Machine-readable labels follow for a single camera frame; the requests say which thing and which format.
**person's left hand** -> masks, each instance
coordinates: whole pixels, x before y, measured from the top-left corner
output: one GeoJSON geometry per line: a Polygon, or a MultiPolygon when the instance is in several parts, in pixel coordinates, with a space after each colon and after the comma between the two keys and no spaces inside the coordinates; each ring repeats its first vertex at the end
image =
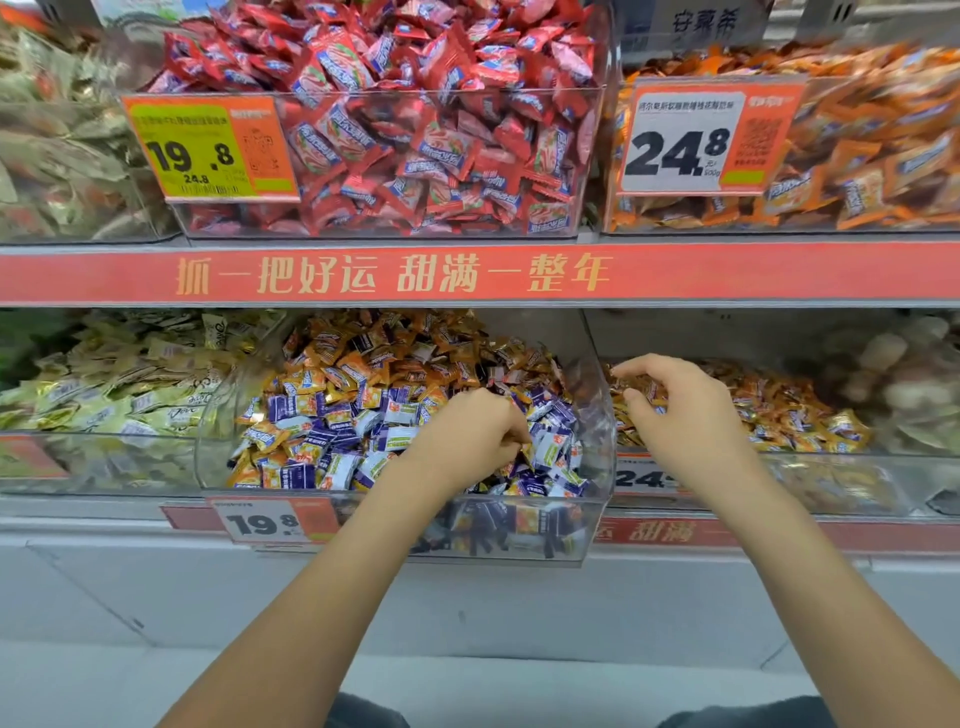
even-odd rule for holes
{"type": "Polygon", "coordinates": [[[513,400],[474,389],[456,395],[421,427],[400,460],[450,498],[514,460],[529,442],[526,418],[513,400]]]}

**hand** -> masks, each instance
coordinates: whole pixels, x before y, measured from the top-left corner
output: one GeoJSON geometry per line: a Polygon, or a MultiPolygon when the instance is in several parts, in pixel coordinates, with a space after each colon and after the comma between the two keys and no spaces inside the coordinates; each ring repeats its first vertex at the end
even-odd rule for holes
{"type": "Polygon", "coordinates": [[[461,392],[424,425],[400,456],[440,488],[445,499],[513,461],[530,442],[514,401],[486,389],[461,392]]]}
{"type": "Polygon", "coordinates": [[[664,415],[636,389],[626,390],[630,419],[657,464],[707,505],[741,482],[769,479],[723,382],[689,361],[654,353],[621,362],[612,373],[648,375],[666,387],[664,415]]]}

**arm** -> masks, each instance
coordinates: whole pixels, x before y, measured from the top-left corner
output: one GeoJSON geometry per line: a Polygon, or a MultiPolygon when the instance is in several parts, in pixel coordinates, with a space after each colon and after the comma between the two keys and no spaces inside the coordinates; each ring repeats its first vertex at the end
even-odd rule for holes
{"type": "Polygon", "coordinates": [[[614,368],[664,384],[657,414],[628,390],[647,448],[730,529],[840,728],[955,725],[960,680],[844,559],[756,456],[726,386],[681,359],[648,354],[614,368]]]}
{"type": "Polygon", "coordinates": [[[529,441],[508,399],[454,397],[392,461],[324,550],[187,690],[158,728],[322,726],[407,552],[448,499],[529,441]]]}

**forearm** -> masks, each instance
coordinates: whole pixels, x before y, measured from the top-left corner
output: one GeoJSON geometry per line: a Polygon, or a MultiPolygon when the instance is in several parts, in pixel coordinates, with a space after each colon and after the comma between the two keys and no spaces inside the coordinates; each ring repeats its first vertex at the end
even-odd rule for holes
{"type": "Polygon", "coordinates": [[[876,595],[798,501],[749,473],[710,506],[756,566],[840,728],[938,728],[960,682],[876,595]]]}
{"type": "Polygon", "coordinates": [[[443,505],[410,481],[403,463],[384,471],[337,537],[224,650],[161,728],[323,725],[380,600],[443,505]]]}

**floor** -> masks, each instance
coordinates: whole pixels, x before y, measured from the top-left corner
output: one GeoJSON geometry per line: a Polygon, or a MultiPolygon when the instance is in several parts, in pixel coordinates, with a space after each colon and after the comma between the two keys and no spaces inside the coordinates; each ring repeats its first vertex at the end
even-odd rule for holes
{"type": "MultiPolygon", "coordinates": [[[[211,650],[0,642],[5,728],[149,728],[211,650]]],[[[412,728],[653,728],[680,710],[813,693],[805,675],[603,663],[360,656],[344,690],[412,728]]]]}

